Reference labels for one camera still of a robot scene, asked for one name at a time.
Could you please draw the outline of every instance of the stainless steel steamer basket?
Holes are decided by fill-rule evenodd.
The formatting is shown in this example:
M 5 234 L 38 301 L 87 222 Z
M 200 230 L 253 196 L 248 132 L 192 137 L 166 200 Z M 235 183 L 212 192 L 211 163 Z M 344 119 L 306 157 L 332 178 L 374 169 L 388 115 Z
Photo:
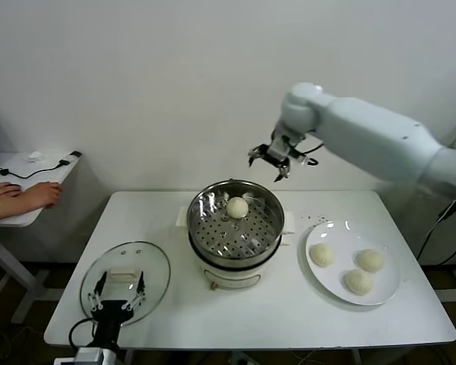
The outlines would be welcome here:
M 249 204 L 244 218 L 226 212 L 230 198 Z M 196 253 L 218 268 L 243 270 L 267 261 L 282 234 L 282 205 L 268 189 L 245 180 L 217 182 L 201 191 L 188 209 L 188 231 Z

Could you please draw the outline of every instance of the glass lid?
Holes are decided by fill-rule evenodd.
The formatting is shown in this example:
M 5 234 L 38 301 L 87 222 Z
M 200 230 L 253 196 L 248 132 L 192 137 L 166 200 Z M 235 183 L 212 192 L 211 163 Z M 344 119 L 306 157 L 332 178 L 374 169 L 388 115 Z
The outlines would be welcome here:
M 166 253 L 153 243 L 123 243 L 106 251 L 88 269 L 81 284 L 81 307 L 91 317 L 98 300 L 125 300 L 134 310 L 129 325 L 160 304 L 170 281 Z

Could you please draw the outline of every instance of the white wall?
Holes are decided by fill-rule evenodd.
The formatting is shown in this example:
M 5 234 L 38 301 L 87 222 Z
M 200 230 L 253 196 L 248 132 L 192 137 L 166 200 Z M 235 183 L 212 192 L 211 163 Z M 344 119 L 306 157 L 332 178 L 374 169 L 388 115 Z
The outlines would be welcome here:
M 298 81 L 444 138 L 456 128 L 456 0 L 0 1 L 0 150 L 84 152 L 68 207 L 47 224 L 57 240 L 32 226 L 33 244 L 64 259 L 58 237 L 84 242 L 94 223 L 84 219 L 120 189 L 229 177 L 374 189 L 377 180 L 325 151 L 320 166 L 277 185 L 269 166 L 247 168 L 247 150 L 268 140 Z

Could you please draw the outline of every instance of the steamed bun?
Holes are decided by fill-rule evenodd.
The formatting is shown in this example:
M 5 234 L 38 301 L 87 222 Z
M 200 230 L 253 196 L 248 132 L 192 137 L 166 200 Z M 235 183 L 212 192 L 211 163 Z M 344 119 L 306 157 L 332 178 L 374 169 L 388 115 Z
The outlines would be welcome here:
M 311 260 L 317 266 L 321 266 L 322 268 L 331 265 L 334 261 L 333 249 L 324 243 L 318 243 L 317 245 L 311 246 L 309 249 L 309 256 L 311 256 Z
M 374 249 L 366 249 L 360 252 L 356 257 L 356 261 L 358 262 L 360 268 L 369 272 L 377 272 L 385 263 L 382 254 L 378 253 Z
M 344 275 L 344 283 L 357 295 L 366 295 L 373 289 L 372 276 L 361 268 L 349 271 Z
M 249 204 L 244 198 L 240 198 L 238 196 L 231 198 L 226 204 L 226 212 L 231 218 L 243 218 L 249 212 Z

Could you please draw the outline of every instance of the small white object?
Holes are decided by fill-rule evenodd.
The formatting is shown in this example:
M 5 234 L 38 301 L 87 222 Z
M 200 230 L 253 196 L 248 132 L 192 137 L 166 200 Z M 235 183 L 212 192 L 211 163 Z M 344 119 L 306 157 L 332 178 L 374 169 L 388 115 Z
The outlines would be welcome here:
M 106 274 L 106 279 L 115 283 L 137 281 L 140 273 L 141 271 L 135 268 L 111 268 Z
M 226 212 L 231 218 L 243 218 L 249 212 L 249 203 L 247 203 L 244 198 L 236 196 L 228 201 Z
M 314 276 L 332 294 L 347 302 L 360 306 L 376 306 L 391 299 L 401 283 L 401 271 L 393 252 L 381 244 L 382 238 L 369 230 L 365 222 L 329 221 L 318 225 L 309 234 L 306 241 L 306 260 Z M 326 243 L 337 255 L 334 262 L 326 268 L 317 266 L 309 255 L 311 246 Z M 358 295 L 348 290 L 344 275 L 358 268 L 356 257 L 364 249 L 380 252 L 385 265 L 375 274 L 371 274 L 373 290 L 367 295 Z
M 344 275 L 347 288 L 357 295 L 367 295 L 373 289 L 372 276 L 361 268 L 355 268 Z
M 311 246 L 309 255 L 311 256 L 312 261 L 322 268 L 331 265 L 334 261 L 334 251 L 325 243 L 318 243 L 317 245 Z
M 292 211 L 284 211 L 282 234 L 294 234 L 296 232 L 296 220 Z
M 374 249 L 363 250 L 358 254 L 356 260 L 360 268 L 369 272 L 377 272 L 385 263 L 383 256 Z
M 242 198 L 244 198 L 246 201 L 249 201 L 250 199 L 253 199 L 253 193 L 245 192 L 245 193 L 243 193 Z
M 44 159 L 44 155 L 42 152 L 39 152 L 39 151 L 35 151 L 31 154 L 29 154 L 27 156 L 27 158 L 25 159 L 25 161 L 27 162 L 37 162 L 37 161 L 41 161 Z
M 188 226 L 188 207 L 181 207 L 179 209 L 179 214 L 177 215 L 176 227 L 184 227 Z

